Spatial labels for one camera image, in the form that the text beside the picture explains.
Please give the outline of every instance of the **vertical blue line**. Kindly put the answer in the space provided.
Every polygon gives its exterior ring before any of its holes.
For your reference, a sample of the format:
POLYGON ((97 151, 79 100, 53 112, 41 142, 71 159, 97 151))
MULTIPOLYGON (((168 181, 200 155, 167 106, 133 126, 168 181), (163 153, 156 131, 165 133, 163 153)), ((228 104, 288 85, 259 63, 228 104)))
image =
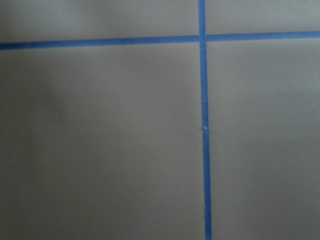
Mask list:
POLYGON ((201 81, 201 115, 202 115, 202 151, 203 181, 205 207, 205 239, 212 239, 211 227, 211 179, 210 179, 210 145, 208 115, 208 74, 206 43, 206 0, 198 0, 199 47, 200 47, 200 81, 201 81))

